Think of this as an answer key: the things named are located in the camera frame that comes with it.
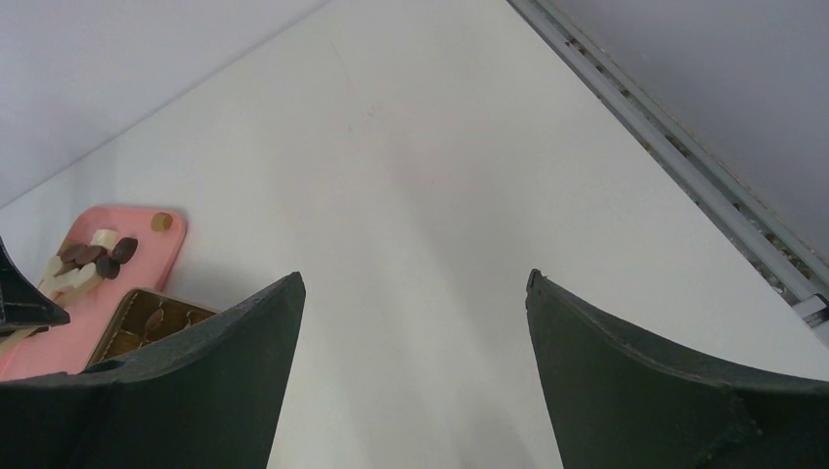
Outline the gold chocolate box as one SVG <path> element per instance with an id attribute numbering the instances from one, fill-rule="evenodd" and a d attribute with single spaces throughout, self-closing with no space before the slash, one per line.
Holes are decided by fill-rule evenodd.
<path id="1" fill-rule="evenodd" d="M 86 366 L 137 351 L 216 315 L 154 290 L 134 288 L 118 303 Z"/>

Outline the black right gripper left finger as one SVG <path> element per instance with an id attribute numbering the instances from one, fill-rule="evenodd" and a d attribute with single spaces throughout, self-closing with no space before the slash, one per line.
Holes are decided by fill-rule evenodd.
<path id="1" fill-rule="evenodd" d="M 5 468 L 264 468 L 306 288 L 291 273 L 158 342 L 1 386 Z"/>

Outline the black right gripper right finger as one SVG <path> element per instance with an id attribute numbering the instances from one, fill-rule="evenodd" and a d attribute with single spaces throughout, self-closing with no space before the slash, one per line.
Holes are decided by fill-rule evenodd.
<path id="1" fill-rule="evenodd" d="M 828 385 L 725 361 L 532 271 L 525 307 L 567 468 L 824 468 Z"/>

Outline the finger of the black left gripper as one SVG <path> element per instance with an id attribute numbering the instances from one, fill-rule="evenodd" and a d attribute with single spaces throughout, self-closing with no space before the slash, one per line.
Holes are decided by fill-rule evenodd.
<path id="1" fill-rule="evenodd" d="M 1 333 L 42 332 L 69 323 L 69 313 L 25 278 L 1 241 Z"/>

